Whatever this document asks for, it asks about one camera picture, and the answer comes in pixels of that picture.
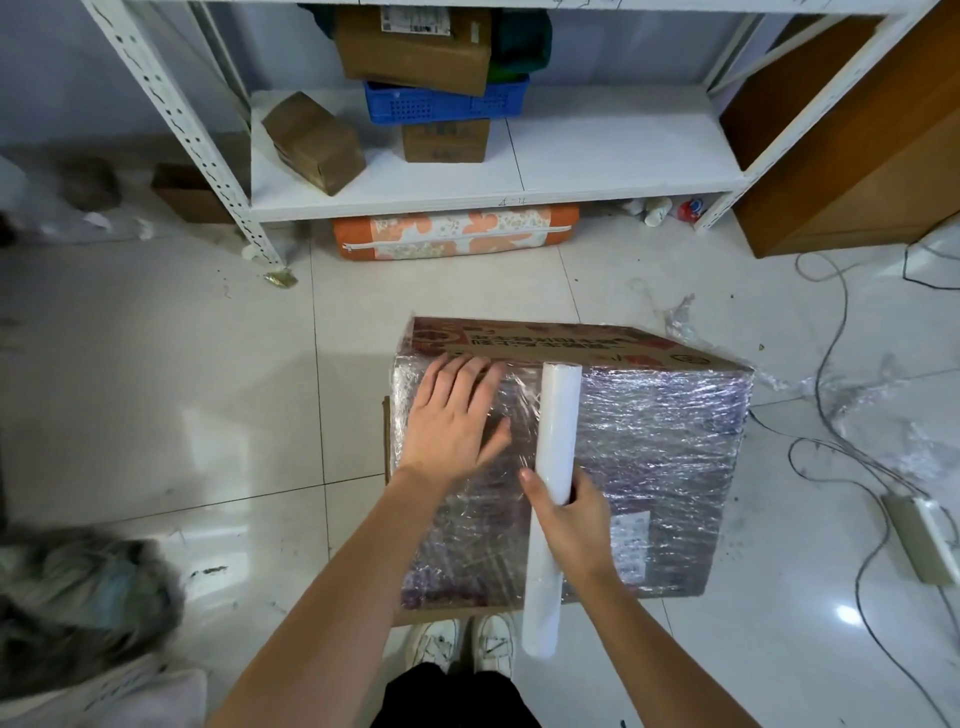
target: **shelf post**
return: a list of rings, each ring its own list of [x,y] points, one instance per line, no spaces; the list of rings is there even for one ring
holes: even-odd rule
[[[227,166],[204,123],[190,106],[150,38],[140,28],[125,0],[82,0],[113,50],[140,84],[180,145],[203,172],[210,188],[227,208],[244,237],[269,263],[285,265],[250,212],[250,200]]]
[[[754,159],[744,172],[744,183],[738,189],[722,195],[694,224],[697,231],[708,230],[727,212],[767,171],[785,155],[836,104],[853,85],[862,79],[874,65],[904,37],[929,10],[936,0],[927,0],[913,12],[888,15],[876,26],[874,34],[853,57],[836,72],[820,92],[810,100],[797,117],[787,124],[766,149]]]

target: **orange patterned bag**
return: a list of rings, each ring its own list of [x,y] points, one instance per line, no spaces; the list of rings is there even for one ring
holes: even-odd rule
[[[400,260],[500,253],[562,243],[580,219],[577,205],[495,207],[333,220],[348,260]]]

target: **black pants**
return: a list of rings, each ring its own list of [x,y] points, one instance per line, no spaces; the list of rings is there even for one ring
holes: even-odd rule
[[[447,675],[420,663],[387,685],[371,728],[540,728],[514,683],[499,672]]]

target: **hand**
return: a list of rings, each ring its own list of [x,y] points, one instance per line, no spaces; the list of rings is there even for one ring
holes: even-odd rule
[[[573,502],[557,505],[540,476],[520,471],[520,485],[537,512],[550,552],[578,592],[591,579],[619,580],[610,546],[610,505],[582,468],[573,469]]]
[[[489,359],[467,355],[452,361],[443,355],[430,364],[407,419],[400,468],[416,472],[445,493],[510,445],[510,418],[504,418],[481,447],[493,396],[506,371],[502,363],[491,365],[474,391],[489,364]]]

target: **blue plastic basket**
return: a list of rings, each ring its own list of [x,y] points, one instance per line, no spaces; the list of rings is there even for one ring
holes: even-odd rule
[[[367,110],[374,124],[427,124],[519,116],[530,77],[506,84],[487,84],[483,96],[432,91],[429,88],[364,82]]]

